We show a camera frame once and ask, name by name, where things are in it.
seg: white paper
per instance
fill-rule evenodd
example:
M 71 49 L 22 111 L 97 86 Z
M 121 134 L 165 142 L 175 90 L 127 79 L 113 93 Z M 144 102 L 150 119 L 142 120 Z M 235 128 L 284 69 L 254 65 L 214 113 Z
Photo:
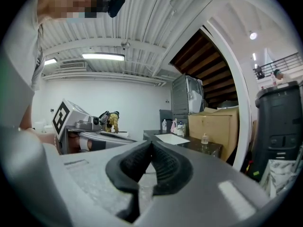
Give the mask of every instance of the white paper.
M 177 145 L 177 144 L 189 142 L 189 140 L 186 140 L 174 134 L 158 134 L 156 136 L 163 142 L 171 145 Z

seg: fluorescent ceiling light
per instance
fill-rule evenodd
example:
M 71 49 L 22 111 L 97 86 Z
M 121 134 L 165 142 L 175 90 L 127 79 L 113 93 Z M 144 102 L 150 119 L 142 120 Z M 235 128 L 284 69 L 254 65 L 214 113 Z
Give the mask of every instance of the fluorescent ceiling light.
M 124 61 L 125 57 L 121 54 L 111 54 L 111 53 L 84 53 L 82 54 L 84 59 L 105 59 L 105 60 L 116 60 Z
M 250 33 L 250 39 L 251 40 L 254 40 L 254 39 L 256 39 L 257 38 L 257 36 L 258 36 L 258 34 L 257 33 Z
M 55 58 L 45 61 L 44 65 L 49 65 L 49 64 L 53 64 L 53 63 L 57 63 L 57 60 Z

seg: black trash can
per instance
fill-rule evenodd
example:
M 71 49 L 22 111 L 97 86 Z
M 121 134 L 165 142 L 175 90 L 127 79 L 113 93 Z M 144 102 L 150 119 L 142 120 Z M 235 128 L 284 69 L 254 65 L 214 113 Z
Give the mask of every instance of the black trash can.
M 299 84 L 292 81 L 259 91 L 256 107 L 258 128 L 248 175 L 260 181 L 269 159 L 296 160 L 303 130 Z

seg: staircase railing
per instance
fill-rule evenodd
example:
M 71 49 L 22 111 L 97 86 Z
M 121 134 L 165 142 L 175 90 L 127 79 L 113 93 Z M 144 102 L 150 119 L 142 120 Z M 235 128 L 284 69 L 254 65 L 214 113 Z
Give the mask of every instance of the staircase railing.
M 274 70 L 279 69 L 281 72 L 287 71 L 303 65 L 303 61 L 299 53 L 295 53 L 277 61 L 273 61 L 266 65 L 260 66 L 254 70 L 256 79 L 269 77 Z

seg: countertop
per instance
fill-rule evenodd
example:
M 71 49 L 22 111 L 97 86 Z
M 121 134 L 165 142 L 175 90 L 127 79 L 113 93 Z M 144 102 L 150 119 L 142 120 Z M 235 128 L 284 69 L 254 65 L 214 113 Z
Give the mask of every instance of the countertop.
M 161 141 L 158 137 L 156 137 L 156 135 L 158 135 L 158 134 L 172 134 L 172 133 L 170 132 L 170 130 L 167 130 L 167 131 L 146 130 L 143 132 L 143 139 Z M 202 145 L 200 139 L 196 139 L 196 138 L 193 138 L 190 136 L 185 136 L 182 138 L 189 140 L 189 142 L 177 144 L 180 147 L 195 150 L 195 151 L 202 152 L 202 153 L 205 153 L 208 155 L 214 155 L 218 158 L 220 158 L 220 156 L 221 156 L 223 145 L 212 143 L 212 142 L 209 142 L 207 145 Z

